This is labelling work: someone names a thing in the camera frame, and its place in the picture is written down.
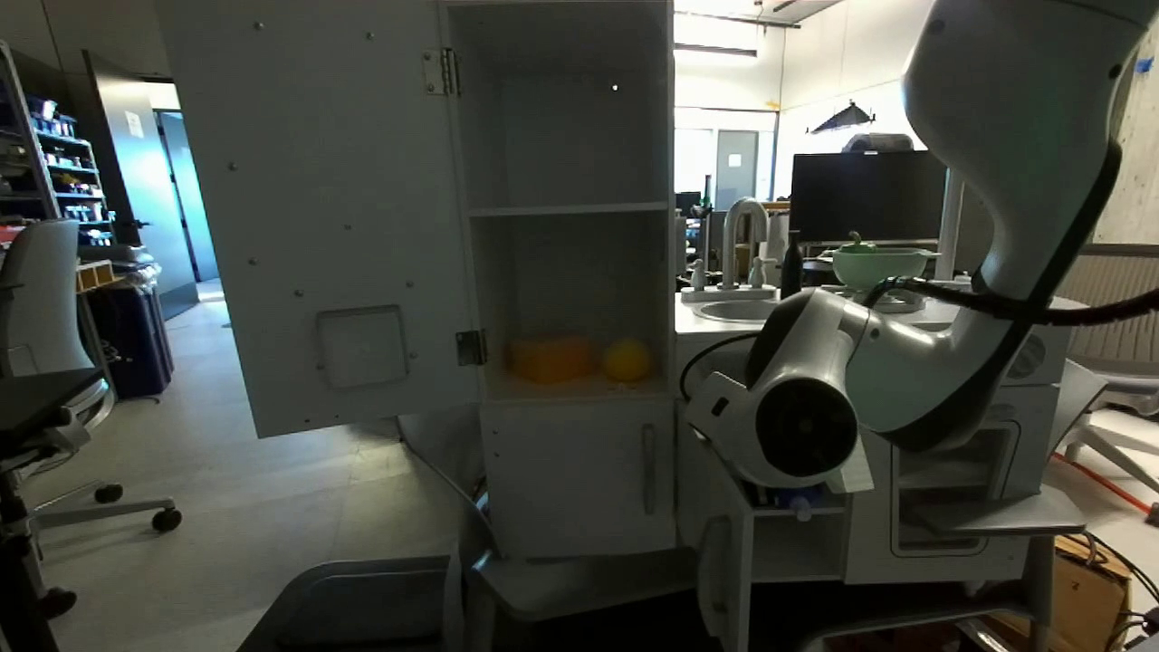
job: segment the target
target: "cabinet shelf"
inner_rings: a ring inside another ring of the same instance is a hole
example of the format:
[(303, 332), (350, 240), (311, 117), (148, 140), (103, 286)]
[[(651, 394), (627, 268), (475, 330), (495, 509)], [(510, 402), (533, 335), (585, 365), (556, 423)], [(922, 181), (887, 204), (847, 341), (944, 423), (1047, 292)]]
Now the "cabinet shelf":
[(99, 167), (60, 167), (60, 161), (47, 161), (47, 169), (99, 176)]
[(604, 402), (604, 397), (629, 397), (629, 394), (667, 394), (664, 377), (642, 382), (616, 382), (604, 377), (575, 377), (565, 382), (533, 382), (505, 368), (490, 371), (490, 397), (491, 402)]
[(103, 194), (85, 194), (85, 193), (54, 193), (60, 204), (103, 204)]
[(502, 220), (502, 218), (613, 218), (613, 212), (660, 212), (667, 204), (560, 204), (560, 205), (475, 205), (472, 220)]

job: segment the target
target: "door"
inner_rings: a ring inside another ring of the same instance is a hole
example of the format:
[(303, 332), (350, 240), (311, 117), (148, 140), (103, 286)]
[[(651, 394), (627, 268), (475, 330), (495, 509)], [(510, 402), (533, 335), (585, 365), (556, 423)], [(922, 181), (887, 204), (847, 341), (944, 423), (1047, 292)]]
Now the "door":
[(481, 464), (502, 555), (571, 559), (677, 546), (673, 405), (667, 394), (486, 405)]
[(189, 264), (179, 205), (170, 183), (167, 143), (156, 129), (150, 84), (119, 72), (119, 66), (89, 59), (89, 80), (99, 86), (99, 113), (109, 128), (114, 167), (102, 169), (111, 211), (131, 211), (137, 236), (159, 264), (156, 295), (161, 316), (176, 316), (195, 305), (195, 278)]
[(475, 402), (433, 12), (159, 2), (259, 434)]
[(756, 143), (761, 129), (719, 129), (718, 135), (718, 205), (756, 194)]
[(189, 152), (183, 117), (179, 113), (156, 113), (156, 124), (159, 124), (159, 138), (167, 143), (170, 181), (175, 181), (175, 193), (179, 204), (179, 229), (183, 229), (190, 275), (198, 281), (208, 281), (208, 278), (218, 278), (218, 253), (213, 253), (213, 240), (208, 240), (204, 183), (195, 181), (195, 167), (190, 167), (190, 152)]

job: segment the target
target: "white panel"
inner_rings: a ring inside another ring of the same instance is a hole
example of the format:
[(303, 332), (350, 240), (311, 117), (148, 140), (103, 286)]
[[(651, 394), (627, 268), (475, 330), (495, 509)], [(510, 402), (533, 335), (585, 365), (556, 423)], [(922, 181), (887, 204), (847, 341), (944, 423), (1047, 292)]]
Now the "white panel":
[(361, 311), (319, 311), (319, 365), (330, 388), (397, 382), (404, 377), (404, 332), (397, 305)]
[(481, 454), (498, 555), (642, 555), (677, 544), (667, 394), (486, 405)]
[(257, 432), (472, 402), (450, 96), (423, 84), (437, 2), (159, 6)]

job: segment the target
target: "floor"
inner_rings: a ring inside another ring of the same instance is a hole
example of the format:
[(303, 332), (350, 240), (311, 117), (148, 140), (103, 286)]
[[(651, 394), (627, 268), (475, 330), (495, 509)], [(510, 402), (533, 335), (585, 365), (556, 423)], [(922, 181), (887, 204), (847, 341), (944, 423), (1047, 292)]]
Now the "floor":
[[(222, 292), (176, 316), (170, 342), (176, 377), (167, 394), (123, 402), (78, 458), (30, 485), (43, 498), (114, 476), (125, 498), (175, 497), (183, 509), (167, 536), (148, 519), (43, 533), (47, 580), (78, 592), (54, 619), (64, 652), (224, 652), (307, 566), (450, 549), (453, 504), (388, 428), (253, 434)], [(1130, 437), (1130, 447), (1159, 469), (1154, 443)], [(1159, 577), (1154, 527), (1064, 466), (1051, 481), (1089, 527)]]

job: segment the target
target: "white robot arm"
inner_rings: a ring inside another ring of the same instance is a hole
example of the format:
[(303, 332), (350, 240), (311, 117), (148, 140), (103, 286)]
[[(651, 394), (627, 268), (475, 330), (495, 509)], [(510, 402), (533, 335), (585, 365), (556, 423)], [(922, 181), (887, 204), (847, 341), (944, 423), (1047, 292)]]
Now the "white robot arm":
[(813, 485), (859, 434), (926, 447), (962, 434), (1086, 242), (1115, 183), (1122, 80), (1159, 0), (936, 0), (905, 74), (926, 149), (992, 212), (976, 295), (1025, 311), (961, 311), (912, 330), (833, 292), (767, 316), (747, 377), (713, 371), (691, 423), (756, 485)]

